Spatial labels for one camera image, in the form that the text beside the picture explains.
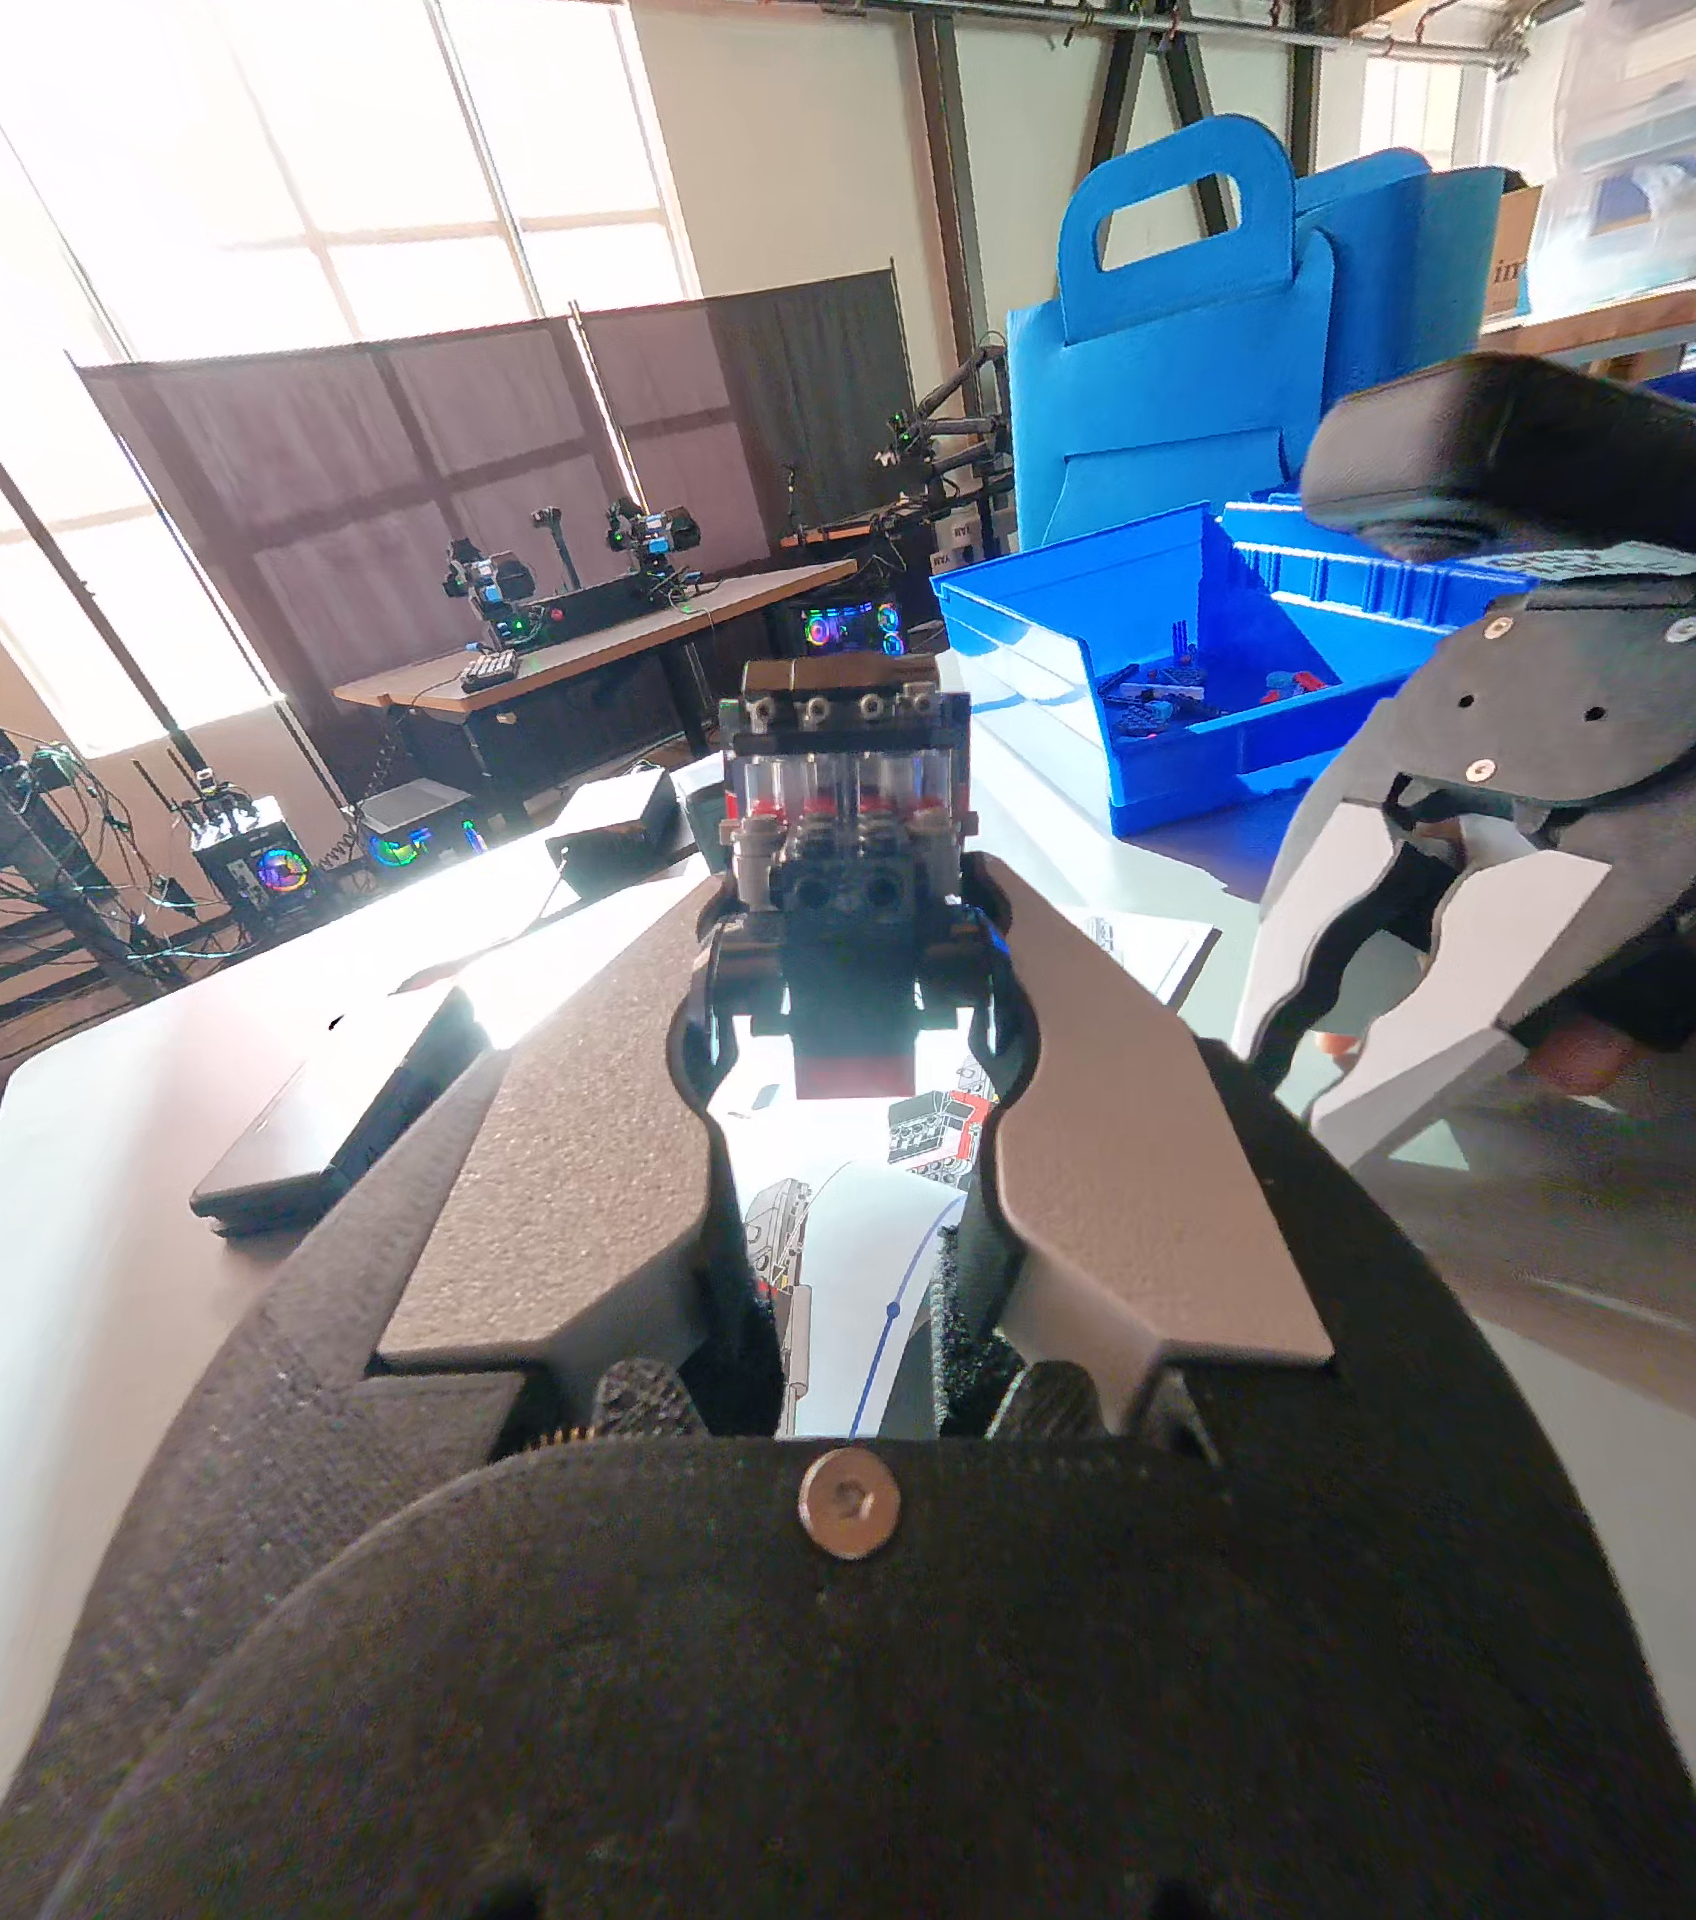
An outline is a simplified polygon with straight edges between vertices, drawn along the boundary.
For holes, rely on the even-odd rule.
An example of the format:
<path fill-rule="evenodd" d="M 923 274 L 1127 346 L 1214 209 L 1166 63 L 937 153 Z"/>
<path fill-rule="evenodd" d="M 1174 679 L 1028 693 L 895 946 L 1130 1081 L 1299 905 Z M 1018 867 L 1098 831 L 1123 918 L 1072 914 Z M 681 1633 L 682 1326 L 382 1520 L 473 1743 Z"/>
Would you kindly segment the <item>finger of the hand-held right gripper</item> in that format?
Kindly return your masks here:
<path fill-rule="evenodd" d="M 1421 1134 L 1448 1099 L 1513 1071 L 1517 1024 L 1595 967 L 1613 934 L 1579 928 L 1613 860 L 1534 847 L 1515 824 L 1464 816 L 1418 982 L 1369 1023 L 1354 1063 L 1308 1110 L 1316 1140 L 1356 1168 Z"/>
<path fill-rule="evenodd" d="M 1232 1046 L 1259 1075 L 1288 1073 L 1363 948 L 1386 934 L 1434 972 L 1458 887 L 1458 795 L 1400 779 L 1383 801 L 1336 798 L 1273 880 Z"/>

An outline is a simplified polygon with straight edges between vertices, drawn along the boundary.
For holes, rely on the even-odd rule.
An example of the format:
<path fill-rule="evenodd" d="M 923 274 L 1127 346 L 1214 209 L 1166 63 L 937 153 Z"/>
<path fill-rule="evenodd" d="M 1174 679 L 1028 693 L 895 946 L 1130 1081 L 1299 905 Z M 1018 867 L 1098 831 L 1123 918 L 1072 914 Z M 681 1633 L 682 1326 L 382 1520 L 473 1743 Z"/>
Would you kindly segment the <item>blue plastic bin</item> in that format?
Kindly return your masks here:
<path fill-rule="evenodd" d="M 1350 534 L 1319 529 L 1293 495 L 1229 503 L 1218 524 L 1263 586 L 1299 609 L 1453 633 L 1494 602 L 1537 588 L 1529 574 L 1498 567 L 1390 558 Z"/>
<path fill-rule="evenodd" d="M 1274 596 L 1205 507 L 981 563 L 937 595 L 977 727 L 1118 839 L 1306 786 L 1448 635 Z M 1174 620 L 1241 666 L 1306 645 L 1340 685 L 1114 740 L 1094 685 L 1162 656 Z"/>

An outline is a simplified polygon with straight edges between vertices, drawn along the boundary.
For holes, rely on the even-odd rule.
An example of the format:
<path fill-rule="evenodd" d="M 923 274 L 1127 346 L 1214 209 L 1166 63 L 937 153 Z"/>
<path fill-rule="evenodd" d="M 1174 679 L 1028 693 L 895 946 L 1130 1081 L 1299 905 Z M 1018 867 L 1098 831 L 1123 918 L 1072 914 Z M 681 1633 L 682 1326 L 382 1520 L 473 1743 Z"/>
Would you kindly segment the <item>toy brick engine model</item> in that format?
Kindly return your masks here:
<path fill-rule="evenodd" d="M 1000 951 L 971 889 L 971 696 L 927 655 L 755 661 L 719 745 L 682 1066 L 713 1093 L 746 1024 L 791 1044 L 800 1101 L 913 1097 L 920 1038 L 989 1007 Z"/>

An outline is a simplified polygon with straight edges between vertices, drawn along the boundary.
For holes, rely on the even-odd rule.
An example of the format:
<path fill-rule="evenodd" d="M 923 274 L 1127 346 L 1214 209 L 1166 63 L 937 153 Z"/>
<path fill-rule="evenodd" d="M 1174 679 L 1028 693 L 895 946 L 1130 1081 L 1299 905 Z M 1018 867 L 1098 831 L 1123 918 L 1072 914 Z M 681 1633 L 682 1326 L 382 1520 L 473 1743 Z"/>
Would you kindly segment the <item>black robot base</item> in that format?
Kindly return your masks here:
<path fill-rule="evenodd" d="M 513 647 L 540 651 L 569 641 L 594 637 L 622 622 L 667 609 L 681 581 L 628 573 L 589 588 L 537 598 L 515 612 Z"/>

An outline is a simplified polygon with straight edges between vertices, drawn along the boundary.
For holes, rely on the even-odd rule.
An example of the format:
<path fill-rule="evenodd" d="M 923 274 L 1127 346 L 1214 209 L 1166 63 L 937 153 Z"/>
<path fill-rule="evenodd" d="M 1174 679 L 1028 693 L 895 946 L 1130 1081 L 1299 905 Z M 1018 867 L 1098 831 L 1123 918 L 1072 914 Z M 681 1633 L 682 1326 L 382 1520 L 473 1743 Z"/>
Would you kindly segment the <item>white desk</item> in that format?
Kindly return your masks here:
<path fill-rule="evenodd" d="M 198 1180 L 334 1021 L 515 936 L 553 865 L 521 839 L 107 1021 L 18 1068 L 0 1101 L 0 1460 L 80 1472 L 77 1418 L 122 1484 L 277 1243 L 230 1246 Z M 1365 1188 L 1469 1308 L 1696 1421 L 1696 1042 L 1571 1103 L 1478 1088 Z"/>

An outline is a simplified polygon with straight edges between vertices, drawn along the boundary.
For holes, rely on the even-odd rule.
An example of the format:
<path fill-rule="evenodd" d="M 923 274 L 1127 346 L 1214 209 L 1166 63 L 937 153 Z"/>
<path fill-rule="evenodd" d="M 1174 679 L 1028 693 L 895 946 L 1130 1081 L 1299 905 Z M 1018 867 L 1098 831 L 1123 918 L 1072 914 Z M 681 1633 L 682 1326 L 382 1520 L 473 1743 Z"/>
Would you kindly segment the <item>black flat tablet device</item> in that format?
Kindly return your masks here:
<path fill-rule="evenodd" d="M 305 1230 L 487 1052 L 453 980 L 341 1018 L 189 1199 L 221 1237 Z"/>

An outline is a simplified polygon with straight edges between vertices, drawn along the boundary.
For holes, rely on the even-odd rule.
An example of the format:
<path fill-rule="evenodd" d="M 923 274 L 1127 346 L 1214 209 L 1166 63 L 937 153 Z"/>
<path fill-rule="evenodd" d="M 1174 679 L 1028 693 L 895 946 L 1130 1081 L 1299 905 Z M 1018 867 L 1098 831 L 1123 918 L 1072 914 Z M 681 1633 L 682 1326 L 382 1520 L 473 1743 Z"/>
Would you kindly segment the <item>black box device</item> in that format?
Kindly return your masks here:
<path fill-rule="evenodd" d="M 641 762 L 580 784 L 550 822 L 544 847 L 574 899 L 596 903 L 670 867 L 682 821 L 672 774 Z"/>

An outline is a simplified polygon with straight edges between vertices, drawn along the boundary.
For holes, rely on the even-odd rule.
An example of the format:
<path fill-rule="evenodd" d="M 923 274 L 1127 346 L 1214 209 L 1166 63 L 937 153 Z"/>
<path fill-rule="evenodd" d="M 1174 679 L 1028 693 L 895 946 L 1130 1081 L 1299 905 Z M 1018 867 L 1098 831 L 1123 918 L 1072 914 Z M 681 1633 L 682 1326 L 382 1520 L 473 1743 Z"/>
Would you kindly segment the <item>computer tower with coloured lights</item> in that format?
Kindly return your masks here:
<path fill-rule="evenodd" d="M 185 808 L 189 852 L 260 948 L 319 921 L 327 894 L 275 797 L 221 786 Z"/>
<path fill-rule="evenodd" d="M 848 598 L 803 596 L 779 616 L 788 661 L 871 655 L 909 656 L 903 604 L 895 595 L 852 595 Z"/>
<path fill-rule="evenodd" d="M 360 852 L 388 876 L 485 854 L 480 808 L 462 789 L 418 779 L 354 805 Z"/>

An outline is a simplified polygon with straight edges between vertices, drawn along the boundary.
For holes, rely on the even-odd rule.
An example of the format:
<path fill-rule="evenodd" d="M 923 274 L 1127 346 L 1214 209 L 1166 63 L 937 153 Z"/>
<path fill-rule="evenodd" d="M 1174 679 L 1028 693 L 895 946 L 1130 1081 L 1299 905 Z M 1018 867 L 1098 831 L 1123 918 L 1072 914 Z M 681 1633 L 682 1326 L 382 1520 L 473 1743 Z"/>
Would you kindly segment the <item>wooden shelf board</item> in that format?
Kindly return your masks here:
<path fill-rule="evenodd" d="M 1491 354 L 1592 369 L 1641 356 L 1664 356 L 1694 342 L 1696 280 L 1567 317 L 1484 326 L 1478 348 Z"/>

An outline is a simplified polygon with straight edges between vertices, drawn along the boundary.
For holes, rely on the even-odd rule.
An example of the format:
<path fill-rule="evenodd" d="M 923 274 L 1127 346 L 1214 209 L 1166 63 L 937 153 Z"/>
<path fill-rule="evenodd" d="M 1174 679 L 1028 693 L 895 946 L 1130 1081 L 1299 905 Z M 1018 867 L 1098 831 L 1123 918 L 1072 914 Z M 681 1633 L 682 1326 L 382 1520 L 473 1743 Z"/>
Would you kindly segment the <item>blue felt bag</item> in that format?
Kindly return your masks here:
<path fill-rule="evenodd" d="M 1434 171 L 1403 148 L 1299 180 L 1296 233 L 1335 257 L 1323 415 L 1473 352 L 1504 190 L 1500 166 Z"/>
<path fill-rule="evenodd" d="M 1104 267 L 1117 212 L 1235 180 L 1229 233 Z M 1286 485 L 1323 417 L 1336 261 L 1296 228 L 1277 136 L 1207 118 L 1092 168 L 1059 228 L 1056 298 L 1008 317 L 1025 552 Z"/>

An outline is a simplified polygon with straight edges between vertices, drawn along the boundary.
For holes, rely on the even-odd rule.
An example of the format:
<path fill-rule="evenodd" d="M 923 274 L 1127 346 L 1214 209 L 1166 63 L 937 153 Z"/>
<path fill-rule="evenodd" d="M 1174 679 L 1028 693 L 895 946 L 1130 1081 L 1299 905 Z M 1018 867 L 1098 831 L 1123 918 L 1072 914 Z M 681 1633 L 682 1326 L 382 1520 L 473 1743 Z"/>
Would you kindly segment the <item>cardboard box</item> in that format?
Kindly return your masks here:
<path fill-rule="evenodd" d="M 1542 189 L 1509 171 L 1492 236 L 1483 328 L 1515 324 L 1530 315 L 1529 263 Z"/>

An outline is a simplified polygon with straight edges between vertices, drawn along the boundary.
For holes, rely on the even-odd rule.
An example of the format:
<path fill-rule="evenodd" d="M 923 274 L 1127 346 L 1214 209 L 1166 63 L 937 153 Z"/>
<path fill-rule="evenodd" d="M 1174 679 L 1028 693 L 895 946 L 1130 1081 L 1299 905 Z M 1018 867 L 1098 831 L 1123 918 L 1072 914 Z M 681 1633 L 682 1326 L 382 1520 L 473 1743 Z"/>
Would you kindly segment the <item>wooden table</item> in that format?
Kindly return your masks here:
<path fill-rule="evenodd" d="M 775 609 L 809 607 L 851 581 L 851 558 L 693 588 L 672 604 L 517 656 L 467 686 L 453 653 L 341 685 L 333 698 L 396 733 L 414 769 L 497 806 L 571 786 L 682 739 L 707 751 L 717 700 L 740 666 L 779 655 Z"/>

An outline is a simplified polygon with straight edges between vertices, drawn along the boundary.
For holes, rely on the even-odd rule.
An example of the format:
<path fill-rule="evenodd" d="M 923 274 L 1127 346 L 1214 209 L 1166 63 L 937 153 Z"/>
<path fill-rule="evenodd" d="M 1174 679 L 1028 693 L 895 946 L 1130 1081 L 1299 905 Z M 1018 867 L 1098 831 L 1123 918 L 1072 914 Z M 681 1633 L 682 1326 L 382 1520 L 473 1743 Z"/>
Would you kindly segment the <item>black robot arms on stand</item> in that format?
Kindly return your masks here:
<path fill-rule="evenodd" d="M 975 510 L 991 548 L 996 508 L 1015 492 L 1007 339 L 987 335 L 911 412 L 891 415 L 877 463 L 903 483 L 893 515 L 933 524 Z"/>

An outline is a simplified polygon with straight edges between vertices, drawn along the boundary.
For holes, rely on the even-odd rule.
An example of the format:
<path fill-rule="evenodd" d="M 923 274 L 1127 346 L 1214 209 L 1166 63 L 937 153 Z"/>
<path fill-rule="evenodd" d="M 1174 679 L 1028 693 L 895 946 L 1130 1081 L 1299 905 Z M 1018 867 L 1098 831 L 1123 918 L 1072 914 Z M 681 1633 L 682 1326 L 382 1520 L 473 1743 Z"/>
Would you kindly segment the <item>dark steel column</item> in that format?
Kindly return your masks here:
<path fill-rule="evenodd" d="M 956 25 L 951 13 L 929 9 L 909 10 L 909 25 L 956 363 L 967 367 L 981 352 L 989 315 Z"/>

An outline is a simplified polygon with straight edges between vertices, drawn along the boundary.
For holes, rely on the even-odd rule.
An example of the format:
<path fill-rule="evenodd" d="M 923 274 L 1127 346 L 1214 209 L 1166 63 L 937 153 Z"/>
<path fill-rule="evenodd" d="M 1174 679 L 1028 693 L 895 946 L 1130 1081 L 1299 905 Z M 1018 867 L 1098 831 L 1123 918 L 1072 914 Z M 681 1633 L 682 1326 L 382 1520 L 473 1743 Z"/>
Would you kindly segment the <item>large bright window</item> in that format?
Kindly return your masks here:
<path fill-rule="evenodd" d="M 0 463 L 190 727 L 275 686 L 80 367 L 698 293 L 626 4 L 0 3 Z"/>

